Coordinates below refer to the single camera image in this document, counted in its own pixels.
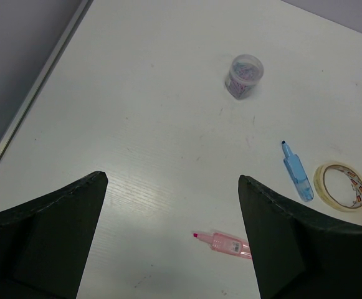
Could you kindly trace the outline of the clear tape roll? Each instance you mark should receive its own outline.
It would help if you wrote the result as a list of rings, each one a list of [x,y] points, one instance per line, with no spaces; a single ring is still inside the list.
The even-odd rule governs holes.
[[[341,212],[362,210],[362,177],[343,163],[327,163],[315,171],[313,183],[320,199]]]

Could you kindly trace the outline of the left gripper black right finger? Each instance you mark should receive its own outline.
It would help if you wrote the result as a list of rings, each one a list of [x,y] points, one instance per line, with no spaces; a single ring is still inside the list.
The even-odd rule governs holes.
[[[362,298],[362,226],[281,196],[250,176],[239,202],[261,298]]]

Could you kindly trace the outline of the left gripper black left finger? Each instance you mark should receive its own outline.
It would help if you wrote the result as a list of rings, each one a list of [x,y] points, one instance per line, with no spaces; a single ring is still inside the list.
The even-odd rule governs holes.
[[[107,184],[95,171],[0,212],[0,298],[76,298]]]

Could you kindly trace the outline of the blue highlighter pen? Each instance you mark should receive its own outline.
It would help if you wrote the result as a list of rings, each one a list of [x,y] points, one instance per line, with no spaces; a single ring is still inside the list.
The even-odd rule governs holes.
[[[309,202],[314,198],[308,176],[297,154],[293,153],[289,145],[282,141],[282,151],[284,154],[283,163],[290,175],[290,178],[304,202]]]

